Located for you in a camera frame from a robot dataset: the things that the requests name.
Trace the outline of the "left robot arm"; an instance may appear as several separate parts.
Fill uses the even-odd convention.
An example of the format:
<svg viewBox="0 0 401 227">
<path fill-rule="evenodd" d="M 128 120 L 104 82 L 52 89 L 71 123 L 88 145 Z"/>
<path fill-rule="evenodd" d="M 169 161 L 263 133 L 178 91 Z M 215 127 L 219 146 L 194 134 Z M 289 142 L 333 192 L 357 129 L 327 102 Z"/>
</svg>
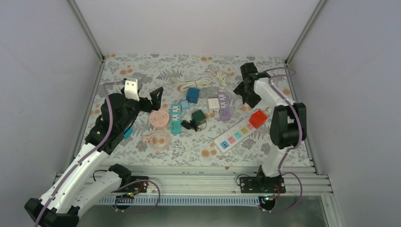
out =
<svg viewBox="0 0 401 227">
<path fill-rule="evenodd" d="M 130 91 L 139 89 L 126 85 L 120 93 L 108 94 L 103 85 L 105 102 L 101 115 L 85 138 L 74 161 L 39 199 L 30 198 L 25 210 L 36 227 L 75 227 L 81 217 L 101 198 L 111 192 L 124 192 L 135 181 L 131 171 L 120 164 L 112 165 L 91 186 L 82 189 L 89 176 L 96 171 L 124 139 L 140 112 L 160 109 L 163 87 L 150 93 L 151 98 L 129 98 Z"/>
</svg>

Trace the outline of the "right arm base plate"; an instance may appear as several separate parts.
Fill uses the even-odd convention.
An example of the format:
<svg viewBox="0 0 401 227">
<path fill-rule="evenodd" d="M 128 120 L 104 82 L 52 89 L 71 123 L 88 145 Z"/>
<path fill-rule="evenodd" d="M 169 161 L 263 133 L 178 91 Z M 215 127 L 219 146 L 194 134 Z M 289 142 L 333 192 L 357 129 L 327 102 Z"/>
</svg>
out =
<svg viewBox="0 0 401 227">
<path fill-rule="evenodd" d="M 286 193 L 286 186 L 282 176 L 275 177 L 250 177 L 239 178 L 241 193 Z"/>
</svg>

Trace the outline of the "red cube socket adapter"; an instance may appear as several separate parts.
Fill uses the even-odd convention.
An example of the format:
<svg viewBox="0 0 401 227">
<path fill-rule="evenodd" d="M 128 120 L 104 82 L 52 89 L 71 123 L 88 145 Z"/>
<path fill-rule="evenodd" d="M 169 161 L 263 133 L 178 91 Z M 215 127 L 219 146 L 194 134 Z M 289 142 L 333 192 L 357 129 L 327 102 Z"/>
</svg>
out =
<svg viewBox="0 0 401 227">
<path fill-rule="evenodd" d="M 249 123 L 255 128 L 258 129 L 260 128 L 262 125 L 265 124 L 265 122 L 267 121 L 268 116 L 265 112 L 263 112 L 262 110 L 257 110 L 256 112 L 254 112 L 250 118 L 249 118 Z"/>
</svg>

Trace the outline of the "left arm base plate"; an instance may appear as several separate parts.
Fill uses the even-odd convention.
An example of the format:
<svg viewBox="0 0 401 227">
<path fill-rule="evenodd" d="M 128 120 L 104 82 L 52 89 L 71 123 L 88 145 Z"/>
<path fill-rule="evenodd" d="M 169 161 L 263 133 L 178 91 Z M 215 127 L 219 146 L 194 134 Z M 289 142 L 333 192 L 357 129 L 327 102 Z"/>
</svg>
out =
<svg viewBox="0 0 401 227">
<path fill-rule="evenodd" d="M 125 177 L 122 179 L 120 187 L 123 187 L 119 190 L 114 190 L 113 192 L 124 192 L 124 193 L 146 193 L 148 188 L 148 182 L 137 182 L 126 186 L 128 183 L 138 181 L 138 180 L 148 180 L 148 176 L 135 176 L 132 175 L 130 177 Z"/>
</svg>

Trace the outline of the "white cube socket adapter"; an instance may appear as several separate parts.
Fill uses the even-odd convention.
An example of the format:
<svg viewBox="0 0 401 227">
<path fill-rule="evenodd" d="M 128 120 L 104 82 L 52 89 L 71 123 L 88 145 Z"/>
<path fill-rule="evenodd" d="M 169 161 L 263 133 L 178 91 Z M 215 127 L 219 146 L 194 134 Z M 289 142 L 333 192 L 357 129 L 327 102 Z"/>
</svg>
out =
<svg viewBox="0 0 401 227">
<path fill-rule="evenodd" d="M 208 109 L 210 113 L 218 113 L 220 110 L 220 104 L 218 98 L 208 99 Z"/>
</svg>

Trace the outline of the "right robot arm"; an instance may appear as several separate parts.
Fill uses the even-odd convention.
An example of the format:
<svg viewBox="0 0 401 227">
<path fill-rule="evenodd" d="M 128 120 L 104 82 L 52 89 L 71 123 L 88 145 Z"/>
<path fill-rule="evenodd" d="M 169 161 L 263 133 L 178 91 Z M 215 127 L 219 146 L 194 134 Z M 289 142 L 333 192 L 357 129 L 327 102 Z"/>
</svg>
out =
<svg viewBox="0 0 401 227">
<path fill-rule="evenodd" d="M 271 76 L 268 70 L 259 72 L 252 62 L 243 64 L 240 71 L 243 81 L 234 93 L 252 108 L 264 101 L 272 109 L 270 140 L 273 143 L 267 160 L 259 166 L 256 176 L 240 177 L 241 192 L 285 193 L 282 165 L 288 153 L 299 147 L 307 137 L 306 106 L 279 91 L 273 80 L 280 75 Z"/>
</svg>

